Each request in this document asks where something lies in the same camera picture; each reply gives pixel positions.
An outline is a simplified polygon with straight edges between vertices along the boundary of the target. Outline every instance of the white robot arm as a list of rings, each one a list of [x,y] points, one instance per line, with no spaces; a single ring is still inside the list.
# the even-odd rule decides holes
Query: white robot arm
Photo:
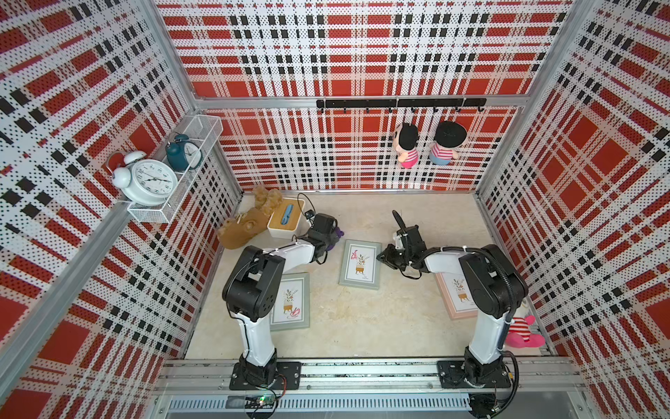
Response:
[[[500,377],[504,371],[501,351],[528,287],[496,245],[427,249],[419,226],[405,226],[396,211],[393,216],[400,229],[393,236],[395,243],[389,244],[378,259],[412,279],[420,278],[421,273],[442,273],[466,280],[479,313],[474,336],[465,348],[464,382],[471,387],[487,386],[491,377]],[[405,275],[408,266],[419,271],[419,277]]]
[[[242,252],[222,297],[230,317],[240,321],[245,350],[239,371],[252,386],[267,387],[277,376],[277,349],[267,315],[277,299],[281,275],[304,263],[323,263],[319,258],[343,235],[334,217],[316,214],[309,231],[296,241],[275,249],[247,246]],[[260,278],[250,278],[255,274]]]

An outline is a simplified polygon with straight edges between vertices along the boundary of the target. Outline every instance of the purple object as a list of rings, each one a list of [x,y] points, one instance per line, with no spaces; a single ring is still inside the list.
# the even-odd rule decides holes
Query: purple object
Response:
[[[339,241],[340,238],[344,235],[344,231],[340,230],[340,227],[335,227],[335,234],[337,234],[337,238],[338,238],[338,241]],[[335,244],[332,244],[332,245],[328,246],[326,251],[332,250],[333,247],[335,247]]]

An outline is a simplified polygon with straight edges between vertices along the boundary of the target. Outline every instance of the perforated wall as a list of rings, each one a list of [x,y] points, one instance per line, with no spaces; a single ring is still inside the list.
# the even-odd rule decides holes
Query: perforated wall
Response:
[[[280,189],[416,188],[473,191],[517,109],[251,109],[211,111],[223,120],[221,143],[240,186]],[[440,121],[468,130],[459,160],[428,160]],[[419,128],[419,161],[403,169],[391,147],[395,126]]]
[[[572,1],[155,0],[199,97],[514,95]]]
[[[184,114],[130,1],[0,4],[0,345],[98,226],[102,166],[151,153]]]
[[[668,417],[670,2],[594,6],[484,199],[603,417]]]
[[[140,418],[165,358],[183,356],[237,203],[209,157],[176,220],[131,222],[0,409],[0,418]]]

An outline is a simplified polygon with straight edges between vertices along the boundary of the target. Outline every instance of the beige floor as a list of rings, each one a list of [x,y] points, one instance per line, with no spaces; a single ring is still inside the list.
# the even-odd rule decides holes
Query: beige floor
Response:
[[[336,217],[344,239],[377,241],[386,247],[398,229],[391,210],[407,225],[419,225],[428,247],[492,243],[472,195],[311,194],[318,211]],[[246,196],[241,209],[253,205]],[[257,247],[286,243],[265,231]],[[474,318],[451,320],[433,274],[418,281],[382,265],[379,290],[338,285],[342,245],[323,265],[310,263],[287,273],[310,273],[310,327],[272,332],[280,357],[401,357],[462,355]],[[242,249],[224,251],[187,359],[236,359],[242,352],[237,321],[226,313],[222,289]]]

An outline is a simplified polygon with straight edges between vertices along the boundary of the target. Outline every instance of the black hook rack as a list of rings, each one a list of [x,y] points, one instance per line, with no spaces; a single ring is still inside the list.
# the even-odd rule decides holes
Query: black hook rack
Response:
[[[396,108],[410,108],[412,113],[416,113],[419,108],[433,108],[433,112],[437,112],[438,108],[454,108],[456,112],[460,112],[461,108],[477,108],[478,112],[484,111],[486,106],[485,97],[469,97],[465,98],[443,98],[432,99],[416,98],[416,99],[319,99],[316,101],[316,107],[324,109],[343,109],[346,113],[347,109],[365,109],[365,113],[370,113],[370,108],[387,108],[389,112],[393,112]]]

